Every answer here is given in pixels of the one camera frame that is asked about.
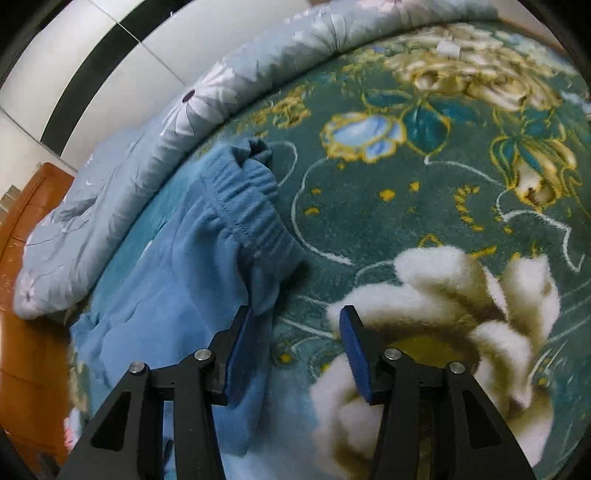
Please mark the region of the green floral bed blanket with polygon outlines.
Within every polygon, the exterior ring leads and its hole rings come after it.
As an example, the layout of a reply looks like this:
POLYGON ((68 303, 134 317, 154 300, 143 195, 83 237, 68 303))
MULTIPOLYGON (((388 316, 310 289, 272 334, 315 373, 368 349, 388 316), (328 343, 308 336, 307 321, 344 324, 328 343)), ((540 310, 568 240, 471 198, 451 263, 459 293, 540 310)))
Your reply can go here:
MULTIPOLYGON (((574 67, 501 24, 370 44, 226 123, 151 201, 250 136, 297 156, 277 210, 304 261, 273 309, 263 399, 281 479, 369 473, 382 410, 342 352, 348 304, 420 363, 471 365, 536 475, 556 478, 590 422, 590 103, 574 67)), ((68 447, 96 413, 85 378, 73 343, 68 447)))

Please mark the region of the white wardrobe with black stripe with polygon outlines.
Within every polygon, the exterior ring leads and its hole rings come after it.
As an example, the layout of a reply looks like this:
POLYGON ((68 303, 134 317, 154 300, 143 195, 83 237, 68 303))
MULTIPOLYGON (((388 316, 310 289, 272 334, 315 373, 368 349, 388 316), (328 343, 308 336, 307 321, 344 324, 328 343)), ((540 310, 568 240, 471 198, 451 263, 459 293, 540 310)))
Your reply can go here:
POLYGON ((51 162, 75 173, 214 62, 303 1, 5 1, 1 187, 51 162))

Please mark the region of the light blue floral quilt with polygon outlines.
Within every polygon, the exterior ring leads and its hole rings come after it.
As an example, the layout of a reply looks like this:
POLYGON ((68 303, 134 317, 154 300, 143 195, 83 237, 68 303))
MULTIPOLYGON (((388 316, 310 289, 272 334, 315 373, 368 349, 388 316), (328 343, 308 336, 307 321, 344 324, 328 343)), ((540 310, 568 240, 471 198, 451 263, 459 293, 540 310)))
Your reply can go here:
POLYGON ((183 158, 238 111, 318 64, 419 27, 494 20, 488 1, 334 1, 226 54, 167 112, 99 144, 28 236, 12 308, 32 320, 81 301, 183 158))

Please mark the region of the orange wooden headboard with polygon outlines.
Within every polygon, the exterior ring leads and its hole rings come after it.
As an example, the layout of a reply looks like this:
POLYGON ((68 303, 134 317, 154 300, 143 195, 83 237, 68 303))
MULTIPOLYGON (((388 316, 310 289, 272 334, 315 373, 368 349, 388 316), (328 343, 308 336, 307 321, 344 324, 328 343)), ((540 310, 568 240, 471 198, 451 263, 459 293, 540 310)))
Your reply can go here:
POLYGON ((69 334, 46 318, 19 318, 13 294, 29 234, 61 202, 72 181, 56 166, 42 164, 1 225, 1 432, 36 474, 42 471, 41 455, 60 464, 67 457, 69 334))

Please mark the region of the blue fleece pants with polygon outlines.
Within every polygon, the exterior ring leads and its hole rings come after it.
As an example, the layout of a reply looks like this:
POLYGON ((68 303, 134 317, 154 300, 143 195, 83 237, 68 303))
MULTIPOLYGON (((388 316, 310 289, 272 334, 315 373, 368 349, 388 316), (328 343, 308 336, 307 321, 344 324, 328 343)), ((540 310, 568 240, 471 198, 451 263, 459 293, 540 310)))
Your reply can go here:
POLYGON ((232 402, 213 411, 232 479, 287 477, 280 436, 263 426, 273 309, 304 250, 277 210, 297 161, 285 142, 221 143, 182 167, 137 219, 71 333, 91 411, 135 360, 158 368, 191 357, 238 309, 252 330, 229 381, 232 402))

